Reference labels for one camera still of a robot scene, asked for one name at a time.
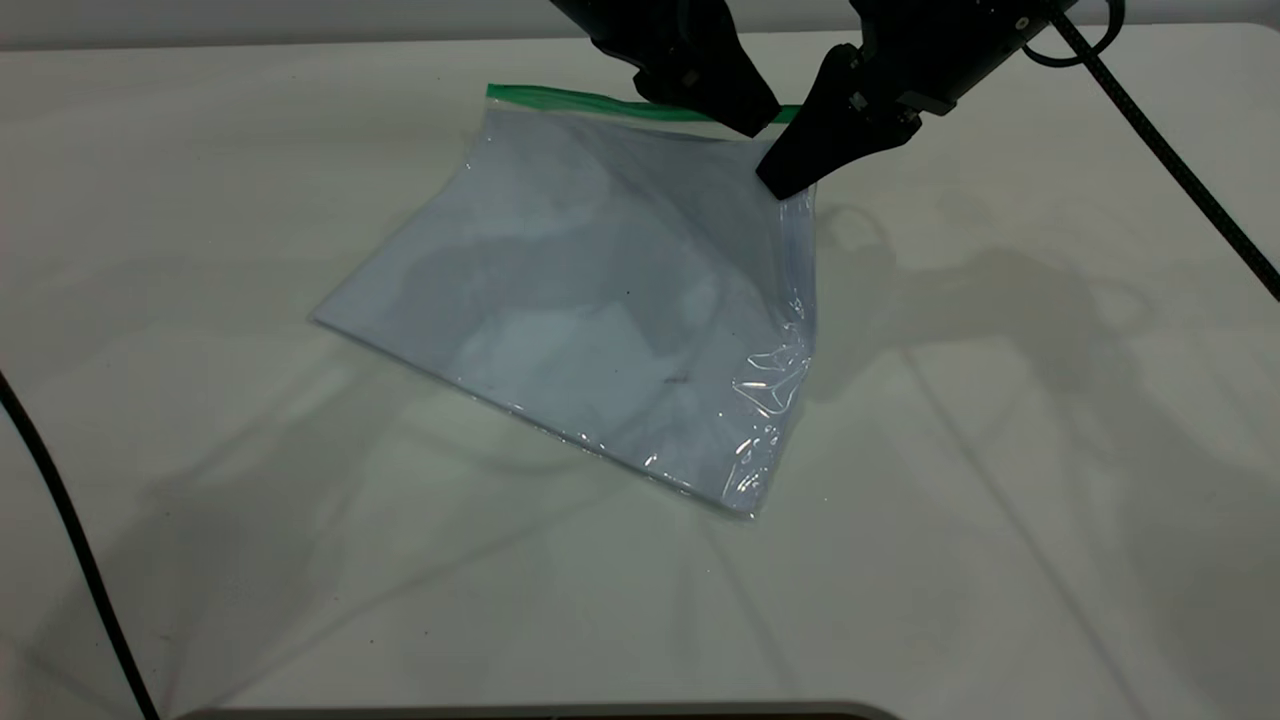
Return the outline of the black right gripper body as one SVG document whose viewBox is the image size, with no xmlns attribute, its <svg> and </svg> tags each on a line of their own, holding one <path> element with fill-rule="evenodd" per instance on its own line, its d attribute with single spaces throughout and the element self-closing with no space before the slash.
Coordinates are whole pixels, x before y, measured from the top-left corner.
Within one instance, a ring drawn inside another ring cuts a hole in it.
<svg viewBox="0 0 1280 720">
<path fill-rule="evenodd" d="M 1071 1 L 852 1 L 861 46 L 850 105 L 869 113 L 948 113 Z"/>
</svg>

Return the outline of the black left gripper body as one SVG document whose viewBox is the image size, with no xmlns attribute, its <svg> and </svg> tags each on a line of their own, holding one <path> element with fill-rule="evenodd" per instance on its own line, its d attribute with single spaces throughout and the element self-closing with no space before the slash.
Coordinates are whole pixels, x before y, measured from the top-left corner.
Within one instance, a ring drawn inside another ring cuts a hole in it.
<svg viewBox="0 0 1280 720">
<path fill-rule="evenodd" d="M 653 70 L 739 46 L 724 1 L 553 1 L 607 56 Z"/>
</svg>

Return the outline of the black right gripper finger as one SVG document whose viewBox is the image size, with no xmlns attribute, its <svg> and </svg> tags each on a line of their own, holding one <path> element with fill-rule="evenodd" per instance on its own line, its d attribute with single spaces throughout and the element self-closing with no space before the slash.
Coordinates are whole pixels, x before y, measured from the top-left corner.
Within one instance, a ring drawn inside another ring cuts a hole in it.
<svg viewBox="0 0 1280 720">
<path fill-rule="evenodd" d="M 906 143 L 906 120 L 896 106 L 863 91 L 867 64 L 859 47 L 836 45 L 787 128 L 756 167 L 756 177 L 780 201 L 836 170 Z"/>
<path fill-rule="evenodd" d="M 911 110 L 876 115 L 850 105 L 803 109 L 792 120 L 799 141 L 795 190 L 806 190 L 863 158 L 899 149 L 920 128 L 922 119 Z"/>
</svg>

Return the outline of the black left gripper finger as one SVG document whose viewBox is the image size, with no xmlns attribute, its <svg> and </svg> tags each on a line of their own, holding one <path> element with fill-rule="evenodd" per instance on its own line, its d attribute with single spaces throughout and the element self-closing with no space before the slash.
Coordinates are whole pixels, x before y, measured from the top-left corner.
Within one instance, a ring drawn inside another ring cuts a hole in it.
<svg viewBox="0 0 1280 720">
<path fill-rule="evenodd" d="M 739 46 L 704 47 L 691 60 L 690 108 L 718 123 L 771 123 L 781 105 Z"/>
<path fill-rule="evenodd" d="M 740 135 L 765 128 L 765 81 L 740 58 L 673 56 L 636 72 L 636 91 L 655 104 L 704 115 Z"/>
</svg>

